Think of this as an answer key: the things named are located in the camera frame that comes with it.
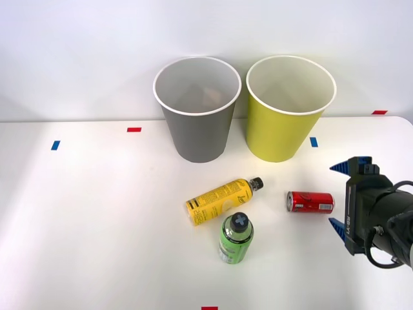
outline gray paper cup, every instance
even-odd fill
[[[240,92],[237,71],[212,57],[180,59],[157,74],[154,95],[179,155],[205,163],[223,153]]]

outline cup rim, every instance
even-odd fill
[[[272,58],[281,58],[281,57],[289,57],[289,58],[296,58],[296,59],[304,60],[304,61],[307,61],[307,62],[309,62],[309,63],[317,66],[317,67],[320,68],[322,71],[324,71],[324,73],[330,78],[331,82],[333,83],[333,87],[334,87],[333,96],[331,97],[330,101],[329,101],[326,105],[324,105],[323,107],[321,107],[321,108],[319,108],[319,109],[317,109],[317,110],[313,110],[313,111],[309,111],[309,112],[289,112],[289,111],[284,111],[284,110],[280,110],[280,109],[278,109],[278,108],[271,107],[270,105],[267,105],[264,101],[260,100],[260,99],[254,94],[254,92],[251,90],[251,87],[250,87],[250,73],[251,73],[251,71],[254,69],[254,67],[257,66],[258,64],[260,64],[260,63],[262,63],[262,62],[264,62],[264,61],[266,61],[266,60],[272,59]],[[318,113],[318,112],[321,112],[321,111],[325,110],[325,109],[334,101],[334,99],[336,98],[336,95],[337,95],[337,85],[336,85],[336,81],[334,80],[334,78],[333,78],[333,76],[331,75],[331,73],[330,73],[329,71],[327,71],[326,68],[324,68],[323,66],[319,65],[319,64],[316,63],[315,61],[309,60],[309,59],[304,58],[304,57],[295,56],[295,55],[274,55],[274,56],[266,57],[266,58],[263,58],[263,59],[257,61],[256,63],[254,63],[254,64],[252,65],[252,67],[250,68],[250,70],[248,70],[246,81],[247,81],[247,89],[248,89],[248,91],[250,92],[251,96],[252,96],[256,101],[258,101],[258,102],[259,102],[260,104],[262,104],[264,107],[266,107],[266,108],[268,108],[268,109],[270,109],[270,110],[273,110],[274,112],[278,112],[278,113],[282,113],[282,114],[288,114],[288,115],[304,116],[304,115],[311,115],[311,114],[316,114],[316,113]]]
[[[215,109],[215,110],[208,111],[208,112],[189,113],[189,112],[183,112],[183,111],[179,111],[179,110],[176,110],[176,109],[174,109],[174,108],[171,108],[171,107],[169,107],[167,104],[163,103],[162,100],[159,98],[159,96],[158,96],[157,93],[156,93],[156,81],[157,81],[158,77],[162,74],[162,72],[163,72],[166,68],[168,68],[169,66],[171,66],[171,65],[173,65],[173,64],[175,64],[175,63],[178,63],[178,62],[180,62],[180,61],[184,61],[184,60],[187,60],[187,59],[192,59],[192,58],[211,59],[211,60],[214,60],[214,61],[218,61],[218,62],[226,65],[229,69],[231,69],[231,70],[235,73],[235,75],[236,75],[236,77],[237,77],[237,79],[238,79],[238,90],[237,90],[236,95],[235,95],[226,105],[223,105],[223,106],[220,107],[220,108],[217,108],[217,109]],[[154,79],[154,83],[153,83],[153,86],[152,86],[152,90],[153,90],[153,92],[154,92],[154,96],[155,96],[155,98],[156,98],[156,101],[157,101],[160,105],[162,105],[162,107],[168,109],[169,111],[171,111],[171,112],[173,112],[173,113],[177,113],[177,114],[180,114],[180,115],[186,115],[186,116],[205,116],[205,115],[210,115],[210,114],[214,114],[214,113],[217,113],[217,112],[219,112],[219,111],[225,110],[226,108],[228,108],[229,106],[231,106],[231,104],[233,104],[233,103],[235,102],[235,100],[239,97],[239,94],[241,93],[241,88],[242,88],[241,77],[239,76],[237,70],[235,70],[235,68],[234,68],[233,66],[231,66],[229,63],[227,63],[227,62],[225,62],[225,61],[223,61],[223,60],[220,60],[220,59],[218,59],[218,58],[209,57],[209,56],[189,56],[189,57],[179,58],[178,60],[175,60],[175,61],[170,62],[169,64],[167,64],[166,66],[164,66],[164,67],[156,74],[156,77],[155,77],[155,79]]]

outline cable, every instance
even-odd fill
[[[402,263],[383,264],[383,263],[378,263],[374,260],[372,253],[371,253],[371,248],[373,246],[374,236],[376,235],[377,232],[378,231],[375,228],[371,228],[367,233],[366,240],[364,241],[364,248],[365,248],[366,256],[369,262],[375,265],[376,267],[383,268],[383,269],[397,268],[403,265]]]
[[[404,186],[404,185],[411,185],[411,186],[413,186],[413,182],[412,182],[412,181],[401,181],[401,182],[399,182],[399,183],[396,183],[396,184],[394,184],[393,187],[391,188],[391,191],[392,191],[392,192],[395,192],[396,189],[398,189],[399,187],[402,187],[402,186]]]

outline can lid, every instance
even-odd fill
[[[264,182],[261,178],[254,178],[252,179],[256,183],[257,190],[262,189],[264,187]]]
[[[248,228],[248,216],[242,212],[236,212],[231,217],[230,227],[236,233],[242,233]]]

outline yellow paper cup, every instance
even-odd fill
[[[336,97],[332,75],[298,56],[272,56],[247,74],[247,144],[265,161],[290,159]]]

